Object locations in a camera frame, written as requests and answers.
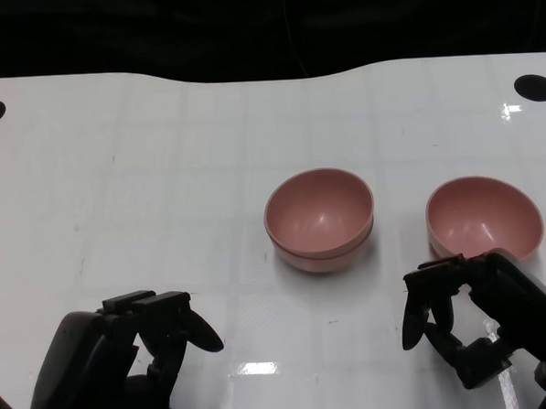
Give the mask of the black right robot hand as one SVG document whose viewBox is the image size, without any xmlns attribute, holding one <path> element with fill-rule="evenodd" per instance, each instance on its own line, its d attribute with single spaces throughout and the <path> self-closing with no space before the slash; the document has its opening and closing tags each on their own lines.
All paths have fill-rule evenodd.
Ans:
<svg viewBox="0 0 546 409">
<path fill-rule="evenodd" d="M 463 386 L 475 388 L 502 373 L 515 350 L 526 350 L 541 363 L 546 380 L 546 286 L 523 271 L 504 251 L 474 257 L 451 256 L 420 264 L 403 281 L 408 289 L 401 341 L 411 350 L 428 338 L 455 369 Z M 452 298 L 461 286 L 499 324 L 496 339 L 479 338 L 464 345 L 452 333 Z"/>
</svg>

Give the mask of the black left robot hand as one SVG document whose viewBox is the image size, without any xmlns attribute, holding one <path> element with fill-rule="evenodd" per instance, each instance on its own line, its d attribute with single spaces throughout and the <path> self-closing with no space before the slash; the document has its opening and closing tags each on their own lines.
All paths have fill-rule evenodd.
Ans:
<svg viewBox="0 0 546 409">
<path fill-rule="evenodd" d="M 187 345 L 220 352 L 186 292 L 139 290 L 60 322 L 30 409 L 170 409 Z"/>
</svg>

